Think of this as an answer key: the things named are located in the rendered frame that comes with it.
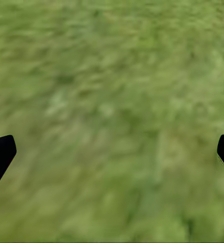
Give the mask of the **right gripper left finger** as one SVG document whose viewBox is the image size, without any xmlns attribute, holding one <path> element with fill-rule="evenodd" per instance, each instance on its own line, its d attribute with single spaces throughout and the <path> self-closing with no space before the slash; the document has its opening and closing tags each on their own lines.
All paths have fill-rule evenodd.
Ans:
<svg viewBox="0 0 224 243">
<path fill-rule="evenodd" d="M 17 153 L 12 135 L 0 137 L 0 180 Z"/>
</svg>

